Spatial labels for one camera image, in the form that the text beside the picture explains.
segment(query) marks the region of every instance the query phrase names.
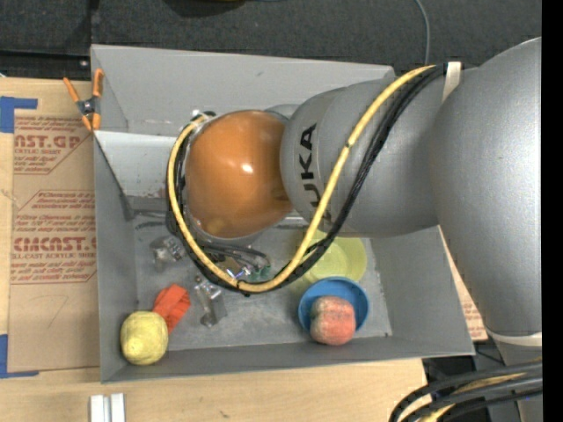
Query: blue cup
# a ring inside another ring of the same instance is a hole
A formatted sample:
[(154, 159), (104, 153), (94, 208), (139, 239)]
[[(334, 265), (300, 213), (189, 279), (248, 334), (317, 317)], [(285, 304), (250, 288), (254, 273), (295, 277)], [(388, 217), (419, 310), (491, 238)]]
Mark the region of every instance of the blue cup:
[(317, 281), (305, 291), (299, 302), (297, 314), (299, 323), (306, 330), (311, 329), (311, 307), (319, 298), (334, 295), (348, 300), (354, 307), (355, 330), (362, 328), (369, 313), (369, 299), (363, 288), (355, 281), (344, 277), (328, 277)]

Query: yellow cable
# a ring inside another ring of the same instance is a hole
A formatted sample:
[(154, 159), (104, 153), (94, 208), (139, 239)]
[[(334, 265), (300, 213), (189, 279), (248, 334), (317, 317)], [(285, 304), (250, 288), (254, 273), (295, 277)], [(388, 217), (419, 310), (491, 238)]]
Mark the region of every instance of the yellow cable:
[(412, 70), (412, 71), (404, 74), (403, 76), (401, 76), (400, 78), (395, 80), (393, 83), (391, 83), (372, 102), (372, 104), (369, 106), (368, 110), (365, 112), (365, 114), (357, 122), (354, 130), (352, 131), (352, 134), (348, 137), (346, 146), (340, 152), (338, 160), (336, 161), (336, 165), (334, 165), (334, 168), (333, 168), (333, 171), (330, 175), (330, 178), (328, 179), (328, 182), (326, 183), (325, 191), (323, 192), (323, 195), (322, 195), (322, 197), (321, 197), (321, 199), (318, 203), (317, 210), (316, 210), (315, 214), (313, 215), (313, 218), (311, 220), (311, 224), (309, 225), (309, 228), (307, 229), (305, 236), (303, 238), (303, 241), (301, 242), (301, 244), (299, 245), (299, 248), (296, 251), (296, 254), (291, 259), (289, 264), (281, 272), (279, 272), (275, 277), (273, 277), (269, 281), (264, 281), (264, 282), (261, 282), (261, 283), (247, 283), (247, 282), (242, 281), (242, 280), (236, 280), (236, 279), (232, 278), (229, 274), (227, 274), (225, 271), (223, 271), (221, 268), (217, 267), (213, 263), (213, 261), (211, 261), (208, 258), (208, 256), (201, 249), (201, 247), (197, 244), (194, 237), (190, 233), (190, 231), (189, 231), (189, 229), (186, 225), (186, 222), (184, 221), (184, 216), (183, 216), (183, 214), (181, 214), (181, 211), (179, 209), (178, 198), (177, 198), (176, 192), (174, 190), (174, 163), (176, 162), (176, 156), (178, 155), (178, 152), (179, 152), (179, 149), (180, 149), (182, 143), (188, 137), (188, 135), (198, 126), (198, 124), (201, 122), (201, 120), (195, 120), (192, 123), (190, 123), (186, 128), (184, 128), (184, 130), (179, 135), (178, 139), (176, 140), (176, 142), (174, 143), (174, 145), (172, 147), (170, 159), (169, 159), (169, 162), (168, 162), (167, 187), (168, 187), (168, 196), (170, 198), (174, 218), (176, 219), (176, 222), (178, 223), (178, 226), (179, 226), (179, 229), (180, 229), (182, 235), (184, 236), (187, 243), (189, 244), (189, 246), (194, 251), (195, 255), (198, 257), (198, 259), (207, 268), (209, 268), (211, 270), (211, 272), (213, 272), (218, 278), (220, 278), (221, 280), (230, 284), (231, 286), (237, 287), (238, 289), (245, 291), (245, 292), (248, 292), (248, 293), (266, 292), (266, 291), (269, 291), (271, 289), (274, 289), (275, 287), (277, 287), (281, 283), (283, 283), (300, 265), (301, 260), (303, 259), (303, 256), (305, 255), (307, 248), (309, 247), (311, 239), (313, 238), (315, 232), (317, 231), (318, 225), (321, 222), (323, 214), (326, 211), (326, 207), (328, 206), (328, 202), (330, 201), (331, 196), (333, 195), (334, 188), (336, 187), (336, 184), (338, 183), (340, 173), (342, 172), (342, 169), (344, 168), (344, 164), (347, 161), (348, 155), (350, 153), (350, 149), (354, 146), (355, 142), (358, 140), (358, 138), (362, 134), (364, 128), (368, 125), (369, 121), (376, 114), (377, 110), (384, 104), (384, 102), (398, 88), (400, 88), (403, 84), (409, 82), (413, 78), (417, 77), (419, 74), (421, 74), (425, 70), (431, 69), (433, 67), (434, 66), (421, 67), (419, 69), (415, 69), (415, 70)]
[[(482, 387), (488, 386), (490, 384), (508, 382), (509, 380), (512, 380), (514, 378), (518, 378), (522, 375), (524, 375), (524, 373), (504, 375), (504, 376), (494, 376), (492, 378), (485, 378), (483, 380), (477, 380), (476, 382), (471, 382), (469, 384), (466, 384), (465, 386), (462, 386), (461, 388), (459, 388), (458, 390), (456, 390), (452, 394), (458, 394), (459, 392), (463, 392), (465, 390), (482, 388)], [(432, 414), (428, 414), (427, 416), (424, 416), (423, 418), (418, 419), (418, 422), (436, 422), (441, 416), (443, 416), (446, 412), (451, 410), (454, 406), (456, 406), (456, 404), (444, 406), (443, 408), (440, 408), (439, 410), (434, 411)]]

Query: orange foam block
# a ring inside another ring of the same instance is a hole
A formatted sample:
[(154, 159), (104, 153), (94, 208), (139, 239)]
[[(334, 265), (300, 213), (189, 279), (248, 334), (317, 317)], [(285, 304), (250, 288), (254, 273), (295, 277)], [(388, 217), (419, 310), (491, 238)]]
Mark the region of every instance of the orange foam block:
[(190, 305), (190, 296), (187, 291), (183, 287), (173, 284), (158, 293), (152, 310), (165, 319), (168, 332), (171, 333)]

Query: yellow ball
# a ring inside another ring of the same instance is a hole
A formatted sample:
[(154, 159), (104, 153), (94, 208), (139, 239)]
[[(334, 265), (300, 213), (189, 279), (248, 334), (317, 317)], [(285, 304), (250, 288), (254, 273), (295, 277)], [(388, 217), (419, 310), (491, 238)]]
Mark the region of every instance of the yellow ball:
[(121, 350), (132, 364), (148, 366), (160, 360), (168, 349), (166, 321), (152, 311), (136, 311), (121, 326)]

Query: wooden table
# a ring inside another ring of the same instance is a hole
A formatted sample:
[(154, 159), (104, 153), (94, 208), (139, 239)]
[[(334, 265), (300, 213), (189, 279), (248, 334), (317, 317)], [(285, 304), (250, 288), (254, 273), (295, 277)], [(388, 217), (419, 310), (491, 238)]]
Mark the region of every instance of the wooden table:
[(1, 420), (87, 421), (89, 396), (125, 393), (128, 422), (386, 422), (426, 383), (420, 360), (99, 384), (97, 368), (0, 380)]

